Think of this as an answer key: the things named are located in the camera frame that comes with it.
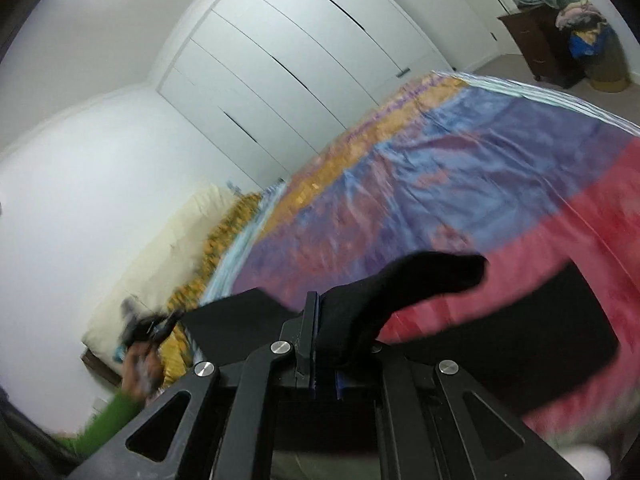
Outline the green sleeved left forearm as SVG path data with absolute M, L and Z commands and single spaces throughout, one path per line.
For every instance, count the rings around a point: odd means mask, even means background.
M 55 437 L 54 440 L 85 460 L 131 422 L 143 410 L 144 404 L 145 400 L 118 390 L 104 410 L 94 416 L 79 434 Z

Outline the person's left hand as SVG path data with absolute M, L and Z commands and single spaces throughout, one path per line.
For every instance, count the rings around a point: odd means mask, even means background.
M 122 366 L 122 392 L 137 402 L 145 402 L 160 388 L 164 366 L 157 346 L 136 342 L 127 351 Z

